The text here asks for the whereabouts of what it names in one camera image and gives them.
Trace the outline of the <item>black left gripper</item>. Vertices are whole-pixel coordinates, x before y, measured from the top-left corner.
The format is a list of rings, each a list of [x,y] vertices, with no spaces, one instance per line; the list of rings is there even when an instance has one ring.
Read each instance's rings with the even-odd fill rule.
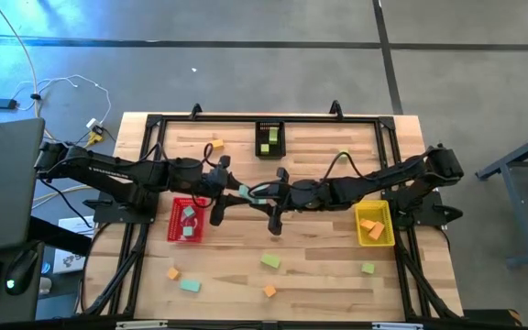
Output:
[[[231,158],[227,155],[221,156],[219,162],[204,175],[202,181],[202,197],[208,197],[214,201],[210,213],[210,224],[220,226],[224,219],[226,207],[251,204],[251,201],[244,197],[238,197],[232,194],[224,195],[227,186],[230,190],[239,190],[243,185],[236,179],[232,172],[227,171]]]

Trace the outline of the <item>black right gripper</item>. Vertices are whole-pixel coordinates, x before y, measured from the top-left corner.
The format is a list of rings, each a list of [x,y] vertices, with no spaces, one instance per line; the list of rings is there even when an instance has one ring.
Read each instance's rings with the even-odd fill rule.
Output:
[[[268,230],[274,236],[281,235],[281,215],[290,203],[291,185],[289,184],[289,172],[283,168],[277,168],[277,180],[270,183],[265,181],[251,187],[249,193],[269,193],[269,198],[274,202],[270,205],[266,200],[256,200],[250,203],[252,209],[258,210],[269,216]]]

